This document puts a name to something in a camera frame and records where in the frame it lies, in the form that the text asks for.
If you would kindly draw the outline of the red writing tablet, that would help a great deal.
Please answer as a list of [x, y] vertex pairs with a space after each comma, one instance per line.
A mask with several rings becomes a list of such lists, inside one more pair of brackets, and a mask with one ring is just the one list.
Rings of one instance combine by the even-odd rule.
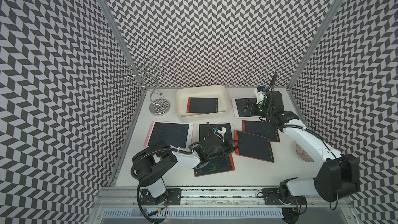
[[228, 157], [225, 157], [222, 161], [210, 162], [208, 165], [202, 167], [201, 169], [195, 169], [194, 176], [200, 177], [231, 171], [235, 171], [235, 165], [232, 155], [229, 155]]
[[211, 114], [218, 112], [218, 98], [190, 97], [188, 98], [187, 113]]
[[237, 145], [236, 155], [271, 163], [275, 162], [272, 146], [268, 138], [235, 130], [234, 140]]

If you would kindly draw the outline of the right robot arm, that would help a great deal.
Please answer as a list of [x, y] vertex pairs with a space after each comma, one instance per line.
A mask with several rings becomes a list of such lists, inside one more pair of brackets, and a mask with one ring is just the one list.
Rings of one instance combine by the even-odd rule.
[[292, 138], [319, 168], [314, 178], [296, 177], [282, 181], [275, 192], [278, 201], [283, 205], [301, 205], [306, 196], [320, 196], [326, 202], [338, 203], [339, 199], [358, 193], [359, 159], [333, 148], [294, 112], [285, 111], [283, 99], [275, 91], [276, 81], [274, 74], [267, 88], [257, 88], [259, 119]]

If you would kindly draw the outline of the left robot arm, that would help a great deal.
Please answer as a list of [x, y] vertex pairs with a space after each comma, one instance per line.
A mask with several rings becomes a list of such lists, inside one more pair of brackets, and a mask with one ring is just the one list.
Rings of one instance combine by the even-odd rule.
[[208, 170], [219, 167], [224, 161], [232, 162], [232, 153], [238, 149], [239, 142], [225, 137], [227, 129], [221, 125], [211, 128], [207, 123], [208, 134], [188, 148], [174, 147], [166, 140], [160, 140], [145, 148], [133, 158], [131, 175], [138, 181], [136, 197], [141, 214], [152, 224], [163, 221], [152, 219], [170, 203], [171, 195], [164, 183], [165, 175], [178, 162], [192, 170]]

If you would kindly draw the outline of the pink writing tablet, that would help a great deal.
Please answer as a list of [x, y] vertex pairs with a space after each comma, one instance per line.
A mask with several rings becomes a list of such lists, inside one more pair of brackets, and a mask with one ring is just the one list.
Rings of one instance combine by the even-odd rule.
[[235, 97], [232, 98], [232, 109], [234, 112], [235, 119], [245, 119], [245, 118], [259, 118], [260, 114], [259, 111], [256, 109], [257, 107], [257, 100], [256, 105], [252, 106], [252, 114], [244, 114], [243, 107], [244, 101], [247, 99], [255, 99], [255, 97]]
[[193, 127], [192, 123], [153, 121], [144, 148], [160, 140], [166, 140], [174, 147], [187, 148], [192, 141]]

